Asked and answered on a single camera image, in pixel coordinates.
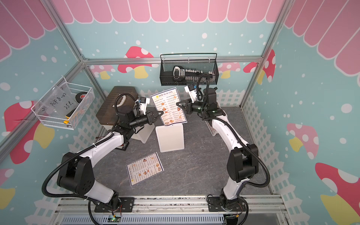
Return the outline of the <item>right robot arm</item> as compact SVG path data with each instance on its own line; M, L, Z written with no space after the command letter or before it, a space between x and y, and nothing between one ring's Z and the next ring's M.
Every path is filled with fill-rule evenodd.
M217 88L210 87L211 75L202 74L195 85L186 86L189 99L180 101L177 106L185 113L197 113L220 135L229 150L227 172L229 179L221 190L219 205L225 211L232 211L237 206L243 207L244 200L240 193L246 186L265 188L271 181L269 169L260 159L258 147L246 142L230 124L227 114L217 103Z

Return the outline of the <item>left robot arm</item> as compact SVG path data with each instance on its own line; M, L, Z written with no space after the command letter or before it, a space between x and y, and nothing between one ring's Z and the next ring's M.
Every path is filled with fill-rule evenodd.
M114 101L116 124L98 142L77 153L67 153L62 162L44 180L41 191L46 197L75 197L93 202L109 211L122 206L118 192L95 179L93 168L106 155L121 146L146 124L152 125L163 111L147 111L149 98L134 98L129 93L118 95Z

